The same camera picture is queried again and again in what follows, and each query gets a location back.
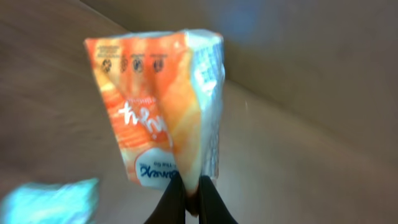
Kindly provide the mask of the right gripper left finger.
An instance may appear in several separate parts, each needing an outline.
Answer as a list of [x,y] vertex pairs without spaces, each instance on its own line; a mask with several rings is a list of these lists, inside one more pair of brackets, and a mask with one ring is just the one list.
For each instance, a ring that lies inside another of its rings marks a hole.
[[180,174],[175,174],[145,224],[185,224],[186,192]]

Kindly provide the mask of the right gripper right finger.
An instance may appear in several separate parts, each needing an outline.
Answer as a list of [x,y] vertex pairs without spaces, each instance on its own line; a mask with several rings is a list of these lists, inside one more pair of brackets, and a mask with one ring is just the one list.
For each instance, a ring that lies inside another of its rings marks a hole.
[[198,203],[199,224],[238,224],[208,176],[200,177]]

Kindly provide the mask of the orange white small box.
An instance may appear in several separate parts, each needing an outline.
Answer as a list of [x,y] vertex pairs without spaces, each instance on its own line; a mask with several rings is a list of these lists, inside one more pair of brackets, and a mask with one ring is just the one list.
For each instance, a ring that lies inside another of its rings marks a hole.
[[224,40],[206,29],[87,38],[84,46],[129,180],[163,190],[178,175],[190,211],[218,177]]

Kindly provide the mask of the teal snack packet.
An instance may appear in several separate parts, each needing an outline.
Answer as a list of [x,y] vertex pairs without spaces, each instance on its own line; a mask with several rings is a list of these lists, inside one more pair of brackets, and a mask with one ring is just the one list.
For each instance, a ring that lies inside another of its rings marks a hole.
[[94,223],[98,182],[93,178],[67,184],[20,185],[1,201],[1,224]]

